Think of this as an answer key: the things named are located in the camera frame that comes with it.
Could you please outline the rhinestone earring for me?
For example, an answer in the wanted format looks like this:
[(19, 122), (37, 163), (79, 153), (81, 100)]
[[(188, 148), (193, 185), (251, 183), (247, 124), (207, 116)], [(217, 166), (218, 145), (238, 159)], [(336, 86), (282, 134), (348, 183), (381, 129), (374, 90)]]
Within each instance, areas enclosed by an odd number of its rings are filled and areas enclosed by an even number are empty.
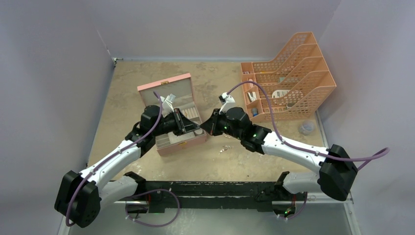
[(227, 151), (227, 150), (229, 150), (229, 149), (232, 149), (232, 148), (233, 148), (232, 146), (225, 145), (225, 146), (223, 146), (223, 148), (220, 150), (219, 154), (221, 154), (221, 153), (223, 153), (223, 152), (225, 152), (225, 151)]

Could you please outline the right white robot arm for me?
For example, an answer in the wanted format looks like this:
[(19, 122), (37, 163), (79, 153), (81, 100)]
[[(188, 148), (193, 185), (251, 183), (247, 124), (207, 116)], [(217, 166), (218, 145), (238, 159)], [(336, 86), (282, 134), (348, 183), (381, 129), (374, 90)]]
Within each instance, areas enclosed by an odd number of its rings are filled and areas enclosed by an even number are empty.
[(306, 167), (317, 174), (316, 183), (321, 191), (338, 201), (347, 199), (358, 173), (343, 147), (334, 144), (324, 148), (301, 142), (296, 142), (297, 148), (289, 147), (291, 141), (279, 138), (269, 128), (252, 123), (240, 107), (231, 108), (226, 113), (214, 109), (201, 128), (211, 136), (232, 136), (251, 152), (282, 157)]

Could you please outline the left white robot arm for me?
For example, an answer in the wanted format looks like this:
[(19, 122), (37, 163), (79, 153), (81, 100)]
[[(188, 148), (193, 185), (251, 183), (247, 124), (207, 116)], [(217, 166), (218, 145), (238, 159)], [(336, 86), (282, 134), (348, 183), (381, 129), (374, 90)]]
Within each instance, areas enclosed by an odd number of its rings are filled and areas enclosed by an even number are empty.
[(145, 107), (140, 121), (116, 149), (93, 166), (63, 176), (55, 210), (65, 216), (68, 227), (90, 225), (103, 206), (104, 188), (123, 168), (146, 154), (155, 145), (157, 136), (168, 133), (181, 136), (199, 129), (200, 125), (186, 118), (178, 108), (164, 117), (161, 107)]

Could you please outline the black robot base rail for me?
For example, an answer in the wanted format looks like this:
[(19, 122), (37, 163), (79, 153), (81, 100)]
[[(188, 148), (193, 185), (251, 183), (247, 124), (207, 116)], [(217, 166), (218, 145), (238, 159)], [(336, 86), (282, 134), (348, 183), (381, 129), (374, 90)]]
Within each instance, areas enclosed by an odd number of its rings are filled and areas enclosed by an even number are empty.
[(275, 182), (218, 182), (218, 181), (150, 181), (133, 173), (132, 192), (122, 196), (127, 201), (142, 201), (150, 213), (166, 209), (231, 209), (274, 212), (280, 216), (294, 214), (307, 193), (292, 194), (282, 181), (284, 172)]

